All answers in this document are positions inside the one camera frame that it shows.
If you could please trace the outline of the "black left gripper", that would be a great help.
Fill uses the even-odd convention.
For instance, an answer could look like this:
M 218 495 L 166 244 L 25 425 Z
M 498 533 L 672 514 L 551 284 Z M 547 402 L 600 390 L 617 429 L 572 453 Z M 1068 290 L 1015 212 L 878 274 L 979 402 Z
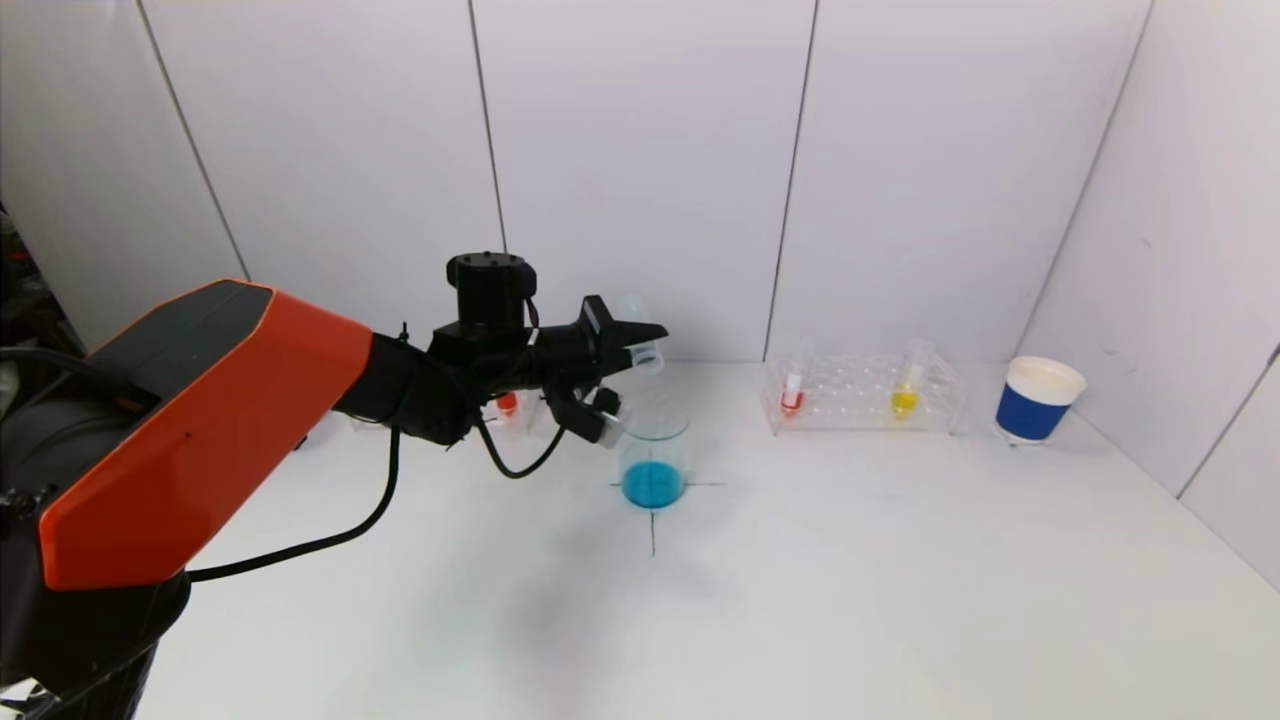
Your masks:
M 636 346 L 668 336 L 660 324 L 618 319 L 602 296 L 589 295 L 573 322 L 538 329 L 532 348 L 549 372 L 608 377 L 634 368 Z

